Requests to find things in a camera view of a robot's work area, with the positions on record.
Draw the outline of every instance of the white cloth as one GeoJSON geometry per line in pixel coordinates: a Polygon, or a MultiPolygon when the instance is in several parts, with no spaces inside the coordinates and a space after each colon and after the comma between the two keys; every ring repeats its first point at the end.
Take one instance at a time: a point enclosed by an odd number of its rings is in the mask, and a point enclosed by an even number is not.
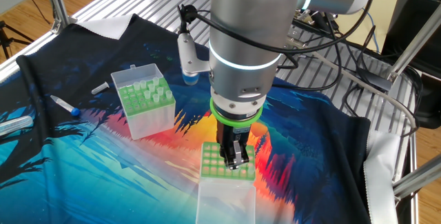
{"type": "Polygon", "coordinates": [[[107,37],[111,39],[120,39],[127,27],[129,26],[132,14],[125,15],[122,17],[112,17],[101,20],[93,20],[75,23],[88,29],[95,34],[101,35],[102,37],[107,37]]]}
{"type": "Polygon", "coordinates": [[[367,203],[372,224],[398,224],[392,178],[400,137],[371,131],[364,163],[367,203]]]}

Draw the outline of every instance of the blue cap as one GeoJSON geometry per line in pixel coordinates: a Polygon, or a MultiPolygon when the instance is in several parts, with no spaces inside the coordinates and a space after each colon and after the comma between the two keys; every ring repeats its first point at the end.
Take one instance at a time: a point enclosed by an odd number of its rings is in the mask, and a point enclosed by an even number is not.
{"type": "Polygon", "coordinates": [[[70,114],[71,114],[72,116],[78,116],[78,115],[80,115],[80,110],[77,109],[77,108],[74,108],[74,109],[71,111],[70,114]]]}
{"type": "Polygon", "coordinates": [[[197,74],[194,77],[189,77],[189,76],[182,74],[182,77],[184,78],[185,84],[190,85],[190,86],[195,85],[196,83],[198,83],[198,80],[199,80],[199,74],[197,74]]]}

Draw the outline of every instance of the wooden floor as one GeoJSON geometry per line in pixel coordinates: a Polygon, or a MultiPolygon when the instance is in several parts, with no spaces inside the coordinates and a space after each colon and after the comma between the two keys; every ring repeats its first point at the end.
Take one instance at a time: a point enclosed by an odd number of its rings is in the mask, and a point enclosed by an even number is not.
{"type": "MultiPolygon", "coordinates": [[[[35,0],[46,18],[52,23],[52,9],[48,0],[35,0]]],[[[93,0],[64,0],[68,14],[73,14],[93,0]]],[[[0,20],[5,21],[13,28],[25,33],[32,39],[37,39],[51,28],[40,16],[31,0],[20,3],[15,8],[0,15],[0,20]]],[[[17,35],[6,30],[9,37],[19,38],[17,35]]],[[[24,48],[24,45],[13,43],[12,52],[16,53],[24,48]]],[[[0,63],[5,61],[4,54],[0,52],[0,63]]],[[[418,166],[426,163],[429,159],[441,153],[441,129],[417,132],[418,166]]],[[[420,200],[420,223],[440,223],[441,220],[441,180],[423,188],[418,194],[420,200]]]]}

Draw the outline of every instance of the white tube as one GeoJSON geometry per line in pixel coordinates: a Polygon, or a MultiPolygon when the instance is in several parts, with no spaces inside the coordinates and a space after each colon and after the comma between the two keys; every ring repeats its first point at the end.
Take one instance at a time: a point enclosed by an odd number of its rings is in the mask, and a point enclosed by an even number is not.
{"type": "Polygon", "coordinates": [[[164,95],[164,88],[162,88],[162,87],[159,87],[159,88],[158,88],[158,95],[159,95],[159,96],[164,95]]]}
{"type": "Polygon", "coordinates": [[[104,82],[102,85],[94,88],[92,90],[92,94],[98,94],[98,93],[100,93],[101,91],[103,91],[106,88],[109,88],[109,84],[107,82],[104,82]]]}
{"type": "Polygon", "coordinates": [[[139,82],[134,82],[133,83],[133,88],[135,88],[135,90],[140,90],[141,89],[141,84],[139,82]]]}
{"type": "Polygon", "coordinates": [[[150,99],[150,97],[151,97],[150,91],[148,91],[148,90],[144,91],[144,97],[145,97],[145,99],[150,99]]]}
{"type": "Polygon", "coordinates": [[[139,84],[140,84],[140,86],[141,86],[141,89],[147,89],[147,81],[146,80],[141,80],[140,82],[139,82],[139,84]]]}
{"type": "Polygon", "coordinates": [[[153,83],[149,84],[149,91],[154,92],[154,84],[153,83]]]}
{"type": "Polygon", "coordinates": [[[171,90],[168,90],[168,91],[165,93],[165,95],[167,96],[167,99],[169,99],[169,100],[173,97],[173,93],[172,93],[171,90]]]}
{"type": "Polygon", "coordinates": [[[158,94],[153,95],[153,102],[159,103],[159,95],[158,94]]]}
{"type": "Polygon", "coordinates": [[[154,84],[155,86],[159,85],[159,79],[158,79],[157,77],[154,77],[154,78],[153,78],[153,84],[154,84]]]}

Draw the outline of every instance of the pipette tip box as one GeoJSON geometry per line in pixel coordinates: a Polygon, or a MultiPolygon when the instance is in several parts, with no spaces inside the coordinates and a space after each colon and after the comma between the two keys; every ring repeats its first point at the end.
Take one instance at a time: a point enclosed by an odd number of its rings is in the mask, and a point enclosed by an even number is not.
{"type": "Polygon", "coordinates": [[[132,139],[169,130],[174,126],[176,101],[156,64],[111,73],[132,139]]]}
{"type": "Polygon", "coordinates": [[[256,222],[256,166],[254,147],[246,147],[249,163],[237,170],[225,167],[219,144],[204,142],[201,150],[196,223],[256,222]]]}

